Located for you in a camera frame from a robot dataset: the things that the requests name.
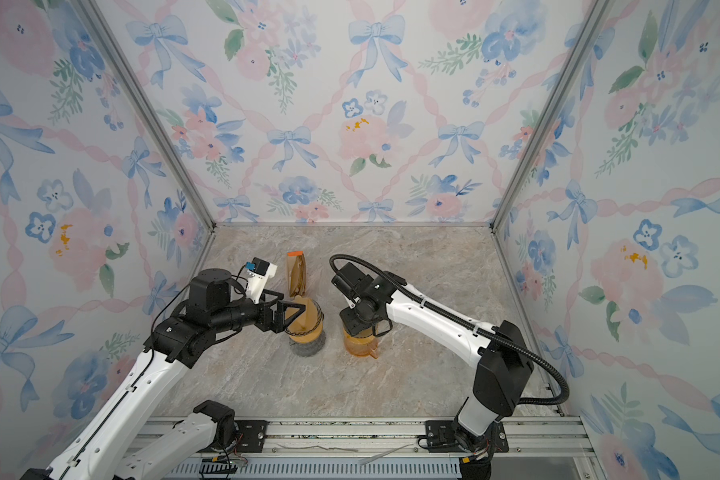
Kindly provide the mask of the orange glass carafe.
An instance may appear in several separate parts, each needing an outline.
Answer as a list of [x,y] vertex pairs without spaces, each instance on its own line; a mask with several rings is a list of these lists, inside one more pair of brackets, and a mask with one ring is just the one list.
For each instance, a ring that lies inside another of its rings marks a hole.
[[345,350],[355,357],[371,357],[377,359],[379,356],[378,347],[379,339],[373,335],[364,338],[344,337]]

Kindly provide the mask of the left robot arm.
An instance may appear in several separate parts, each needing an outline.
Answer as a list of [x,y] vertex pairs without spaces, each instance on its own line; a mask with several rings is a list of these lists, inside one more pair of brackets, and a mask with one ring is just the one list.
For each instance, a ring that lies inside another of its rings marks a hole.
[[205,449],[229,461],[242,435],[232,408],[206,400],[168,433],[133,454],[127,452],[162,399],[204,352],[254,325],[281,333],[306,308],[267,289],[277,267],[260,258],[237,275],[211,268],[188,285],[188,297],[157,324],[136,363],[102,410],[45,468],[26,479],[161,479]]

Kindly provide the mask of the grey ribbed dripper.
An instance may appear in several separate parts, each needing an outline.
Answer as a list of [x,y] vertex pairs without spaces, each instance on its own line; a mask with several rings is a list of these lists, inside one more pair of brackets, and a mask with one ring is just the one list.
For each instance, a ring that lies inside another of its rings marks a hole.
[[323,324],[317,323],[313,326],[302,328],[292,323],[285,333],[297,344],[309,344],[320,338],[323,333]]

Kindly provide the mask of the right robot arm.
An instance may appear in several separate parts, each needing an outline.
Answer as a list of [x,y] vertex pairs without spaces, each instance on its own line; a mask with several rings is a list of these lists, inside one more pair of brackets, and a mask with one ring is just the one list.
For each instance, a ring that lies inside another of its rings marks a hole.
[[335,270],[332,284],[345,297],[340,312],[352,336],[380,326],[408,326],[436,341],[474,370],[472,392],[454,418],[455,443],[476,452],[489,443],[494,425],[514,414],[534,372],[520,329],[463,317],[386,271],[375,277],[349,262]]

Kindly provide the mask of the grey glass carafe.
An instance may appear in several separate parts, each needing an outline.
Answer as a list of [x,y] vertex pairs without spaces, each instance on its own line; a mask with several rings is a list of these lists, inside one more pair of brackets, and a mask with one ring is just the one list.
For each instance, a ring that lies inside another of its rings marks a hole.
[[308,358],[320,353],[325,344],[317,340],[309,343],[292,342],[289,344],[291,352],[297,357]]

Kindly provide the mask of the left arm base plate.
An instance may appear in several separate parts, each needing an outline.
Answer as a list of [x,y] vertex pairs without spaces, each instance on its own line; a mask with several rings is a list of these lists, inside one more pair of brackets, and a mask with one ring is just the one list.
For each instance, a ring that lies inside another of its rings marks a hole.
[[262,453],[269,423],[266,420],[236,420],[215,423],[210,445],[199,453]]

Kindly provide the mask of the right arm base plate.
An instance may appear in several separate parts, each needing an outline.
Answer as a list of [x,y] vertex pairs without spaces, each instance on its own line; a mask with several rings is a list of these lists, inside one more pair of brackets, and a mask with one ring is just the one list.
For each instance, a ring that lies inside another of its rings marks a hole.
[[477,455],[481,452],[507,453],[509,445],[504,425],[492,422],[487,432],[475,437],[463,430],[455,420],[428,420],[418,445],[433,453]]

